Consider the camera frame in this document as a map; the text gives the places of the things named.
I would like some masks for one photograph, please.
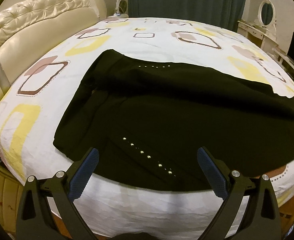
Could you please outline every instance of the blue gripper pad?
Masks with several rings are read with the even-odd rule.
[[[225,200],[229,195],[227,180],[206,150],[203,148],[198,149],[197,160],[216,196]]]
[[[82,162],[69,183],[68,198],[71,202],[80,198],[98,162],[99,153],[98,150],[94,148]]]

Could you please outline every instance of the mirror frame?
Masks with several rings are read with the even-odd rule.
[[[262,18],[261,18],[261,12],[262,12],[262,7],[265,3],[268,3],[268,4],[271,4],[272,6],[272,11],[273,11],[273,15],[272,15],[272,19],[271,19],[271,22],[267,25],[264,24],[264,22],[262,21]],[[267,26],[270,26],[272,24],[274,24],[276,22],[276,12],[275,12],[275,9],[274,9],[274,5],[273,3],[271,2],[271,0],[263,0],[260,5],[259,5],[259,9],[258,9],[258,20],[259,20],[259,23],[263,26],[263,27],[267,27]]]

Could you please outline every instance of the mattress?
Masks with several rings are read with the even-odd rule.
[[[56,128],[92,62],[105,50],[154,62],[184,62],[270,84],[291,98],[294,82],[243,36],[176,19],[106,19],[66,39],[24,72],[0,102],[0,156],[14,176],[52,177],[72,161],[53,146]],[[294,196],[294,160],[271,178],[279,206]],[[227,236],[234,234],[241,207]],[[59,213],[52,202],[54,213]],[[93,174],[76,208],[93,232],[147,232],[160,239],[197,239],[222,199],[213,191],[160,192],[129,187]]]

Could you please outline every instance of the headboard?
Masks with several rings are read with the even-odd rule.
[[[0,11],[0,64],[10,84],[59,43],[106,17],[104,0],[25,0]]]

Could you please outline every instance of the silver stud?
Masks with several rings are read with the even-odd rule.
[[[29,176],[27,180],[28,180],[28,182],[33,182],[33,181],[34,181],[34,179],[35,179],[35,177],[34,177],[34,176]]]
[[[268,180],[268,179],[269,179],[268,175],[266,175],[266,174],[264,174],[264,175],[262,176],[262,178],[263,178],[264,180]]]
[[[64,176],[64,174],[65,174],[65,172],[59,171],[59,172],[56,173],[56,177],[61,178],[62,176]]]
[[[240,176],[240,172],[239,171],[232,171],[231,174],[234,177],[239,177]]]

